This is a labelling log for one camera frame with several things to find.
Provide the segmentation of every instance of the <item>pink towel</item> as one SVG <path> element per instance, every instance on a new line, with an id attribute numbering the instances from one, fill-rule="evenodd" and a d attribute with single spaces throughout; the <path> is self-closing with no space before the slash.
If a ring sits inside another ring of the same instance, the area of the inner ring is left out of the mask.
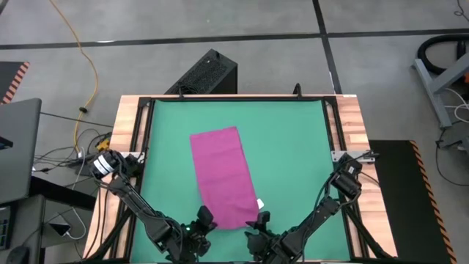
<path id="1" fill-rule="evenodd" d="M 236 127 L 191 135 L 191 147 L 202 201 L 217 228 L 256 221 L 259 208 Z"/>

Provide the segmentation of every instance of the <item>metal stand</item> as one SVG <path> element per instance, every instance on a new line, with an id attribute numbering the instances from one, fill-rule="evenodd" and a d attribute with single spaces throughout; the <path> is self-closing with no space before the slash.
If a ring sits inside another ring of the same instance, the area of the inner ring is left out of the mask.
<path id="1" fill-rule="evenodd" d="M 420 78 L 424 84 L 426 93 L 432 102 L 433 109 L 437 114 L 440 121 L 441 128 L 450 128 L 453 123 L 446 111 L 445 104 L 441 99 L 441 94 L 445 91 L 446 87 L 452 85 L 457 79 L 461 78 L 466 72 L 469 71 L 469 54 L 462 56 L 451 67 L 441 73 L 437 78 L 433 79 L 428 70 L 426 70 L 424 63 L 421 59 L 416 59 L 413 66 L 417 70 Z M 462 143 L 465 151 L 469 154 L 469 136 L 461 135 L 458 139 L 450 143 L 441 144 L 441 147 L 451 146 L 455 143 Z"/>
<path id="2" fill-rule="evenodd" d="M 84 210 L 93 211 L 95 209 L 96 198 L 93 196 L 31 176 L 29 196 L 33 197 L 37 194 L 42 194 L 46 199 Z"/>

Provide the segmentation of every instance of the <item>floor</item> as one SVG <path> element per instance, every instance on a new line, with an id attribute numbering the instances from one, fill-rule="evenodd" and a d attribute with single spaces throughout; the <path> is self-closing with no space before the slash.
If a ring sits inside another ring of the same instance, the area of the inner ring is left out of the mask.
<path id="1" fill-rule="evenodd" d="M 469 2 L 460 1 L 469 10 Z M 112 125 L 121 95 L 165 92 L 210 48 L 239 64 L 239 93 L 291 93 L 298 82 L 306 93 L 358 95 L 370 139 L 417 141 L 458 261 L 469 263 L 469 190 L 437 173 L 438 121 L 410 68 L 417 48 L 432 35 L 469 32 L 469 22 L 454 15 L 456 0 L 57 0 L 57 4 L 81 41 L 88 42 L 85 51 L 99 73 L 100 90 L 86 116 L 91 122 Z M 93 75 L 51 4 L 8 1 L 0 25 L 0 60 L 31 63 L 14 100 L 41 98 L 44 112 L 76 117 L 92 93 Z M 439 45 L 429 57 L 448 66 L 454 61 L 454 49 Z M 451 95 L 446 100 L 458 103 Z M 73 121 L 42 115 L 36 153 L 73 145 L 73 126 Z M 110 130 L 81 126 L 86 128 Z M 467 124 L 458 124 L 448 136 L 467 129 Z M 93 136 L 86 133 L 81 142 Z M 469 183 L 468 157 L 463 153 L 441 151 L 439 164 L 446 177 Z M 69 169 L 37 176 L 61 185 L 75 180 Z M 94 186 L 84 182 L 78 189 L 91 193 Z M 49 205 L 48 212 L 59 211 L 56 206 Z M 90 214 L 79 213 L 89 223 Z M 81 232 L 73 214 L 67 220 L 74 232 Z M 73 243 L 66 243 L 48 248 L 46 258 L 47 263 L 60 263 L 77 260 L 78 255 Z"/>

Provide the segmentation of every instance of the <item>green mat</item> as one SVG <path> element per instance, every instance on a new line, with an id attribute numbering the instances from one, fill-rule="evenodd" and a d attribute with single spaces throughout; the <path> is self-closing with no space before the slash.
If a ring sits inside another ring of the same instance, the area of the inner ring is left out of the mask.
<path id="1" fill-rule="evenodd" d="M 311 102 L 161 102 L 155 104 L 141 195 L 154 209 L 190 223 L 202 205 L 189 136 L 236 126 L 256 195 L 269 210 L 268 228 L 282 233 L 313 209 L 333 170 L 322 104 Z M 201 262 L 253 260 L 240 230 L 214 230 Z M 164 262 L 137 221 L 132 263 Z M 349 260 L 341 213 L 309 239 L 306 259 Z"/>

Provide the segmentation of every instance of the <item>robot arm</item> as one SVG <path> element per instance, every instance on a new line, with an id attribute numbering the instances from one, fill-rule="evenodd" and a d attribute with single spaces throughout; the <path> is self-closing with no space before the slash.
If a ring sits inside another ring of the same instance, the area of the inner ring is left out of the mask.
<path id="1" fill-rule="evenodd" d="M 194 263 L 196 255 L 207 253 L 210 242 L 205 236 L 216 227 L 208 208 L 201 206 L 198 219 L 189 225 L 179 224 L 160 211 L 153 210 L 130 183 L 130 176 L 141 175 L 141 164 L 137 158 L 131 155 L 123 158 L 120 153 L 107 150 L 93 160 L 90 171 L 101 186 L 118 196 L 141 220 L 156 248 L 162 253 L 169 253 L 166 259 L 173 263 Z M 112 173 L 111 182 L 101 181 L 109 173 Z"/>

